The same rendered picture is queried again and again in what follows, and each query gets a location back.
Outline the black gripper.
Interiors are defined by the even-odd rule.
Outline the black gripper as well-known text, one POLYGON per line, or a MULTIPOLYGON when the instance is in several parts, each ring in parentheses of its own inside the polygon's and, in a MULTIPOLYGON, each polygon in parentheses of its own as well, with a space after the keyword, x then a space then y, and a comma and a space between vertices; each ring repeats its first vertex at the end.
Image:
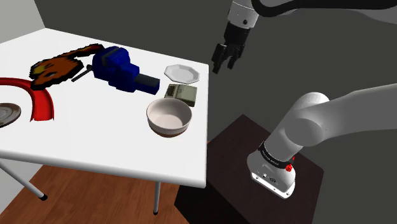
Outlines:
POLYGON ((211 58, 213 62, 213 73, 218 74, 222 64, 228 58, 230 58, 230 60, 228 61, 227 68, 233 69, 236 61, 242 56, 249 33, 250 29, 241 28, 237 25, 233 25, 231 22, 227 23, 223 35, 225 43, 218 43, 216 45, 211 58))

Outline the white octagonal plate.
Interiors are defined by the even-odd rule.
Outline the white octagonal plate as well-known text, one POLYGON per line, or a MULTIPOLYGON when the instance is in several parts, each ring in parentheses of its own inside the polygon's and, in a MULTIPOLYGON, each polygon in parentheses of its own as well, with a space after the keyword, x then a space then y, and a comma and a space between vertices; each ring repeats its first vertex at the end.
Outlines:
POLYGON ((165 68, 164 74, 172 81, 191 84, 199 81, 200 74, 189 66, 174 64, 165 68))

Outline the olive grey box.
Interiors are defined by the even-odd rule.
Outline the olive grey box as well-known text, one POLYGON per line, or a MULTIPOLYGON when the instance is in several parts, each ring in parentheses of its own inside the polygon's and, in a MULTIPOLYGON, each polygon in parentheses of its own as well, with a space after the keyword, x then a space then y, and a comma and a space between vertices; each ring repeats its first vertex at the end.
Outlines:
POLYGON ((184 84, 169 84, 165 98, 175 98, 185 102, 190 107, 195 106, 197 87, 184 84))

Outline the white bowl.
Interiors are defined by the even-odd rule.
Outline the white bowl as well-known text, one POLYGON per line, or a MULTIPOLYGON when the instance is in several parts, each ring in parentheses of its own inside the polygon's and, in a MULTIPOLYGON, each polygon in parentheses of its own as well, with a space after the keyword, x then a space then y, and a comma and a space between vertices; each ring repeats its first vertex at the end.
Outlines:
POLYGON ((183 133, 192 119, 189 105, 179 99, 162 98, 146 109, 148 125, 158 135, 174 137, 183 133))

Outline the blue bench vise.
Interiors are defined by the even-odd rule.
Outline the blue bench vise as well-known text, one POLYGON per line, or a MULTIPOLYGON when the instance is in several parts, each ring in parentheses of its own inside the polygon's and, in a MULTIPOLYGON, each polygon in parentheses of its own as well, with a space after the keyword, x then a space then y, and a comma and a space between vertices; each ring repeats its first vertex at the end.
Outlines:
POLYGON ((108 85, 124 92, 136 90, 155 95, 160 88, 160 80, 141 74, 139 66, 130 62, 129 52, 121 47, 111 46, 100 50, 93 56, 92 65, 74 77, 74 82, 93 71, 94 77, 104 80, 108 85))

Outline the dark robot stand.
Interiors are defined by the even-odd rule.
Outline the dark robot stand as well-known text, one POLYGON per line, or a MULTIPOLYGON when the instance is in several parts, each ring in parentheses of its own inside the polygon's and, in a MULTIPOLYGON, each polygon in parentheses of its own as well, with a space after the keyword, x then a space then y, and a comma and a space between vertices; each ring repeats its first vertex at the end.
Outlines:
POLYGON ((205 188, 180 186, 174 202, 189 224, 312 224, 324 171, 298 153, 291 197, 267 190, 251 178, 247 157, 268 136, 241 115, 209 142, 205 188))

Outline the white table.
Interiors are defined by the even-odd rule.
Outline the white table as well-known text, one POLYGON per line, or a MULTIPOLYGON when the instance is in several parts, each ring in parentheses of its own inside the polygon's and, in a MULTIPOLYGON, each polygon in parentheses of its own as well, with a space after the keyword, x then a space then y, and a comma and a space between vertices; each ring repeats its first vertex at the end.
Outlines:
POLYGON ((51 86, 55 116, 37 122, 27 92, 0 87, 0 102, 22 110, 17 121, 0 128, 0 159, 205 187, 208 65, 132 47, 129 54, 143 74, 160 80, 157 94, 122 92, 87 74, 51 86), (146 110, 165 95, 170 79, 164 71, 174 64, 194 68, 200 79, 189 127, 164 138, 150 129, 146 110))

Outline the orange brown blocky figure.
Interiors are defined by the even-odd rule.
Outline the orange brown blocky figure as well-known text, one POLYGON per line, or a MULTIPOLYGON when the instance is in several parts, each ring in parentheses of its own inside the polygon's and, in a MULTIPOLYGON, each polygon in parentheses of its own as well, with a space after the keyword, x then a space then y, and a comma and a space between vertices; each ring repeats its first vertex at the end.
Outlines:
POLYGON ((88 57, 103 49, 103 45, 94 43, 35 63, 29 72, 29 78, 32 80, 31 89, 44 90, 73 78, 84 68, 78 57, 88 57))

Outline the grey brown plate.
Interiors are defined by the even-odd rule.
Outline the grey brown plate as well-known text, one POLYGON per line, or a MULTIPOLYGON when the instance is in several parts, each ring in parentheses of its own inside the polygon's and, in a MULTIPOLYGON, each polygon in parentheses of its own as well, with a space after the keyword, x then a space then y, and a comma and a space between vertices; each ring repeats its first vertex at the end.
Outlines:
POLYGON ((21 108, 14 103, 0 103, 0 128, 3 128, 14 121, 21 115, 21 108))

